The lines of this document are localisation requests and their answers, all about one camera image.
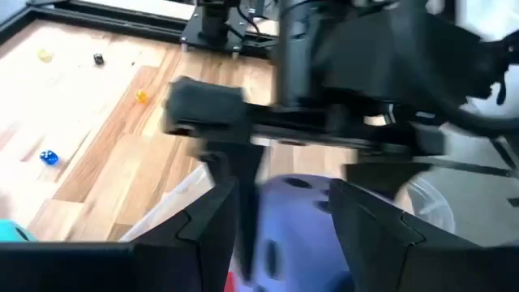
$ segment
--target black mount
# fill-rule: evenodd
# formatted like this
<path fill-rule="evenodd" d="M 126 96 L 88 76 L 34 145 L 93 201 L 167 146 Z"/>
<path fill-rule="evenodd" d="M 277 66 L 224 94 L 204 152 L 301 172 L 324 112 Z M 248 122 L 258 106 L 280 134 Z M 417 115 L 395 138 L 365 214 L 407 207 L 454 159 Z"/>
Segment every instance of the black mount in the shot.
<path fill-rule="evenodd" d="M 241 52 L 243 43 L 241 37 L 245 36 L 247 23 L 240 17 L 237 8 L 232 7 L 227 11 L 228 19 L 225 22 L 222 22 L 222 18 L 209 16 L 215 13 L 210 9 L 211 7 L 207 6 L 195 8 L 195 12 L 182 32 L 181 42 L 211 51 Z M 206 30 L 212 28 L 212 31 L 204 34 L 204 27 L 207 27 Z"/>
<path fill-rule="evenodd" d="M 226 46 L 207 41 L 196 41 L 199 32 L 199 30 L 196 30 L 197 25 L 201 27 L 201 24 L 197 24 L 202 15 L 200 13 L 199 17 L 191 17 L 191 19 L 186 20 L 77 0 L 30 0 L 27 2 L 25 0 L 10 0 L 8 5 L 3 6 L 2 9 L 12 12 L 5 18 L 3 13 L 0 13 L 0 44 L 36 19 L 177 44 L 182 44 L 182 36 L 186 34 L 187 45 L 216 51 L 234 52 L 233 48 L 237 44 L 237 40 L 232 33 L 229 33 L 231 42 Z M 247 24 L 239 25 L 240 20 L 237 19 L 234 12 L 229 14 L 227 24 L 243 34 L 243 40 L 239 42 L 239 53 L 245 56 L 269 59 L 270 48 L 277 43 L 277 36 L 247 32 Z"/>
<path fill-rule="evenodd" d="M 517 247 L 476 246 L 340 179 L 329 205 L 355 291 L 517 290 Z"/>
<path fill-rule="evenodd" d="M 249 281 L 252 273 L 260 202 L 255 178 L 264 147 L 254 144 L 206 141 L 203 150 L 212 154 L 211 159 L 203 159 L 203 161 L 207 164 L 216 185 L 229 178 L 237 178 L 239 181 L 235 251 L 239 258 L 243 278 L 245 281 Z"/>

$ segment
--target blue dice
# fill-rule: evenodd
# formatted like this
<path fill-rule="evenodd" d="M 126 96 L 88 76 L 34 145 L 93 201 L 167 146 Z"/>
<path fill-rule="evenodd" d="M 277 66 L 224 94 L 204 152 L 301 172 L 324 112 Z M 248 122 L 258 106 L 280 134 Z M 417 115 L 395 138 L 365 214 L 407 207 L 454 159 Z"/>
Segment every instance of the blue dice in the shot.
<path fill-rule="evenodd" d="M 47 165 L 56 165 L 59 160 L 58 155 L 50 150 L 42 152 L 40 154 L 40 159 Z"/>

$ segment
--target blue object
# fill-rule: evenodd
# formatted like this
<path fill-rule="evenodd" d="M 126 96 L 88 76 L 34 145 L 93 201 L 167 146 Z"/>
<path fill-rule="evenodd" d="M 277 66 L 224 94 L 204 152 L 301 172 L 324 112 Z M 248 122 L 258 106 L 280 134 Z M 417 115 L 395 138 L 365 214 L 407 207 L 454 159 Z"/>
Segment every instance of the blue object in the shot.
<path fill-rule="evenodd" d="M 328 208 L 330 178 L 282 175 L 259 187 L 251 280 L 239 292 L 344 292 L 353 279 Z"/>
<path fill-rule="evenodd" d="M 40 159 L 47 165 L 55 165 L 59 160 L 58 155 L 50 150 L 42 152 L 40 154 Z"/>
<path fill-rule="evenodd" d="M 36 238 L 11 220 L 0 220 L 0 243 L 33 242 Z"/>

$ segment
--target orange object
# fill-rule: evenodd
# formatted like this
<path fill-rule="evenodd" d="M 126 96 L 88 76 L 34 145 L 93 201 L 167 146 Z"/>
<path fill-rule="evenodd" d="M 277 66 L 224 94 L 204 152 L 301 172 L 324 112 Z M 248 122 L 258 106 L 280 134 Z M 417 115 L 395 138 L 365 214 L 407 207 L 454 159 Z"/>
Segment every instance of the orange object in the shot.
<path fill-rule="evenodd" d="M 137 101 L 140 103 L 145 103 L 148 101 L 148 95 L 143 90 L 139 90 L 137 92 Z"/>

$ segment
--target teal object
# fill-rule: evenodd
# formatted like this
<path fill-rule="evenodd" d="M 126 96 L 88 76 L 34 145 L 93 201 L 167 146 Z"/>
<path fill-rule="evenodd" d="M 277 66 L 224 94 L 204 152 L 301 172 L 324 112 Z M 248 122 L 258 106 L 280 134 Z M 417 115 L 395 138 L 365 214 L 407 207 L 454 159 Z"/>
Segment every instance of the teal object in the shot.
<path fill-rule="evenodd" d="M 0 220 L 0 243 L 35 242 L 36 238 L 11 220 Z"/>

